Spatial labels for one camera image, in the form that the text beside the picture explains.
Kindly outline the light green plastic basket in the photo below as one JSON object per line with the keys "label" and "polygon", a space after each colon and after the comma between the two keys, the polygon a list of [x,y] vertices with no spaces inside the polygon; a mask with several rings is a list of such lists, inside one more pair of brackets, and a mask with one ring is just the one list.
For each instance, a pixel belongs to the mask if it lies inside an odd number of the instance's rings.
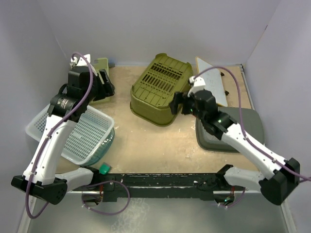
{"label": "light green plastic basket", "polygon": [[[95,67],[96,71],[104,69],[107,75],[109,75],[109,64],[108,64],[107,58],[98,58],[94,60],[93,66]],[[93,105],[99,105],[99,104],[111,102],[111,99],[112,97],[107,97],[103,100],[94,101]]]}

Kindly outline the olive green plastic tub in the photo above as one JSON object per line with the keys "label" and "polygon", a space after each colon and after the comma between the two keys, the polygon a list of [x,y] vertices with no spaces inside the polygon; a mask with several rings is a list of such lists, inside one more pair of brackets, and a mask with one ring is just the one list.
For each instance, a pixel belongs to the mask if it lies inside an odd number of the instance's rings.
{"label": "olive green plastic tub", "polygon": [[171,113],[169,103],[175,92],[189,91],[192,75],[190,63],[157,54],[131,87],[132,113],[157,126],[170,125],[177,115]]}

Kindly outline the large grey plastic tub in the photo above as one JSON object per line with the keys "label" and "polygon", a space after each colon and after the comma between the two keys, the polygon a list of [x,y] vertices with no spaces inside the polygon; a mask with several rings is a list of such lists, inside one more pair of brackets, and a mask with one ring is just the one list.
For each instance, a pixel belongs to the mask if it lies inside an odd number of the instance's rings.
{"label": "large grey plastic tub", "polygon": [[[238,123],[241,122],[238,107],[218,107],[218,109],[232,116]],[[259,114],[253,109],[242,108],[242,120],[246,132],[265,145],[264,128]],[[238,151],[230,145],[219,141],[216,137],[208,134],[204,129],[202,122],[198,119],[196,120],[195,130],[198,145],[202,149],[208,151],[238,153]]]}

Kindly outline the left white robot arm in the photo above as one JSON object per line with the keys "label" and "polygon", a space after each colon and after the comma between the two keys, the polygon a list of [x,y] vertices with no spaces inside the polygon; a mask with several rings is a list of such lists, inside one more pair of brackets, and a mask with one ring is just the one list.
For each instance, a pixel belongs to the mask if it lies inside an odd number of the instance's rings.
{"label": "left white robot arm", "polygon": [[93,165],[109,150],[115,136],[114,119],[90,106],[113,96],[115,88],[105,69],[75,67],[43,110],[45,126],[36,152],[13,187],[56,205],[73,189],[100,185]]}

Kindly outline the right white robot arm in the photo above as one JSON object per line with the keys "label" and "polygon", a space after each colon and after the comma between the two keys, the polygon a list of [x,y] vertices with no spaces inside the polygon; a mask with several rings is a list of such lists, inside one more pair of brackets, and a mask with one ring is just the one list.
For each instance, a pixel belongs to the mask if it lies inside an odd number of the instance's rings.
{"label": "right white robot arm", "polygon": [[196,117],[207,133],[236,149],[258,169],[254,172],[234,166],[228,168],[216,178],[221,190],[241,186],[259,191],[270,203],[281,205],[297,188],[300,163],[277,155],[253,138],[236,119],[219,110],[210,91],[175,92],[169,104],[171,113],[177,114],[179,106],[182,114]]}

